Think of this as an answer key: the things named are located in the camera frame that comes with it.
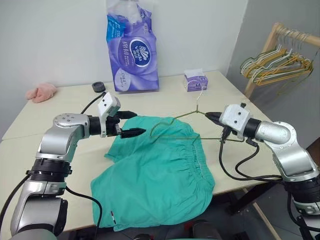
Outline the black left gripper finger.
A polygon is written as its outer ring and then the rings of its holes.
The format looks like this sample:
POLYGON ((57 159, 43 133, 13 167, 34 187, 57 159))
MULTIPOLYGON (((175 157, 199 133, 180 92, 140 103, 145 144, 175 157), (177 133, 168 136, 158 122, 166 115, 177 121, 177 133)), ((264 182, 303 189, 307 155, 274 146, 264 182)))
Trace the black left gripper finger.
POLYGON ((136 117, 137 114, 132 111, 118 111, 117 117, 122 120, 127 120, 136 117))
POLYGON ((143 129, 143 128, 130 128, 130 129, 127 129, 127 130, 123 130, 121 129, 120 131, 120 137, 122 139, 126 139, 126 138, 134 138, 134 137, 137 137, 139 135, 142 135, 143 133, 145 133, 146 130, 143 129))

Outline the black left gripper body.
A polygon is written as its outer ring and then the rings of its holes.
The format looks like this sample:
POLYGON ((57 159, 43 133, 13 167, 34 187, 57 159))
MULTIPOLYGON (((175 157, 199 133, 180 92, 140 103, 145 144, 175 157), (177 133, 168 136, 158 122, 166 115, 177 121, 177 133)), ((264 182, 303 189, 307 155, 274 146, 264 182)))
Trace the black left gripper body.
POLYGON ((115 137, 122 134, 122 129, 119 127, 121 119, 118 116, 108 116, 106 119, 106 136, 115 137))

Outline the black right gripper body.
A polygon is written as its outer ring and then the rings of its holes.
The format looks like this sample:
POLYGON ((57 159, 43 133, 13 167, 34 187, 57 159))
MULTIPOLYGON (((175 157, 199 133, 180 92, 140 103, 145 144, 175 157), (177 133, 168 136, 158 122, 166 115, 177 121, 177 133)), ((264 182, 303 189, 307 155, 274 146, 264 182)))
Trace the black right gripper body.
POLYGON ((217 124, 219 126, 223 127, 223 130, 222 130, 222 133, 221 133, 221 137, 222 138, 228 138, 231 133, 233 133, 234 135, 237 135, 237 133, 230 126, 227 126, 227 125, 222 124, 220 122, 219 119, 220 119, 221 114, 222 114, 221 112, 217 113, 217 121, 218 121, 217 124))

